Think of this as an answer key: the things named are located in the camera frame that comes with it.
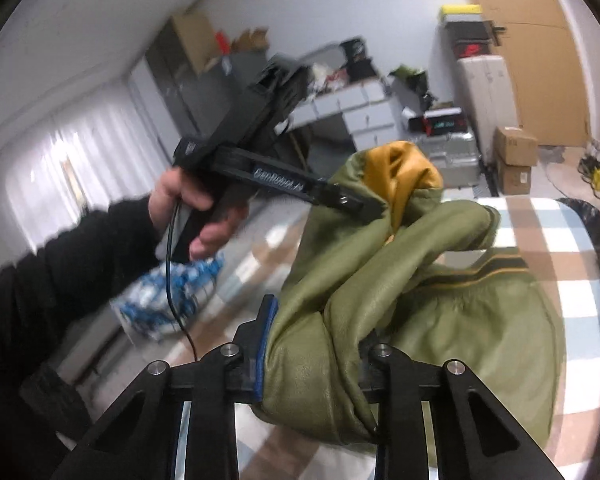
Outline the black sleeved left forearm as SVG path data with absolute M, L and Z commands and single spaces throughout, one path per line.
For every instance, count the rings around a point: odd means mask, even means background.
M 18 396 L 68 326 L 155 264 L 148 197 L 96 210 L 0 271 L 0 404 Z

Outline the person's left hand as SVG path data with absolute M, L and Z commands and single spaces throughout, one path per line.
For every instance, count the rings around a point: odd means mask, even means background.
M 178 205 L 194 217 L 200 217 L 213 207 L 214 201 L 196 178 L 174 167 L 161 175 L 149 195 L 148 214 L 159 236 L 168 229 Z M 189 258 L 205 259 L 218 252 L 238 231 L 248 214 L 249 205 L 245 202 L 224 208 L 222 214 L 215 220 L 209 220 L 189 243 Z

